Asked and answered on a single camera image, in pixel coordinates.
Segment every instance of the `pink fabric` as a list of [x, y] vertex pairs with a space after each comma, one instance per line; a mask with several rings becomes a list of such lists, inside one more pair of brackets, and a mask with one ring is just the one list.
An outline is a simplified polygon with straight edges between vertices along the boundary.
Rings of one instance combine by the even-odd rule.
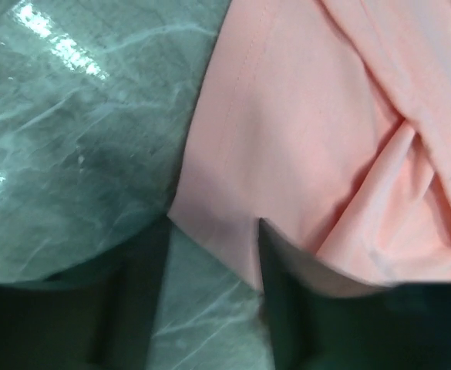
[[363, 281], [451, 281], [451, 0], [233, 0], [170, 217], [256, 288], [257, 217]]

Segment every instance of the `marble table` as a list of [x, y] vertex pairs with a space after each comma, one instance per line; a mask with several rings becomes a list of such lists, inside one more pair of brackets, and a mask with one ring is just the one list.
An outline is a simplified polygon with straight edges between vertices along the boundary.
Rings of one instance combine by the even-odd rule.
[[162, 214], [230, 0], [0, 0], [0, 283]]

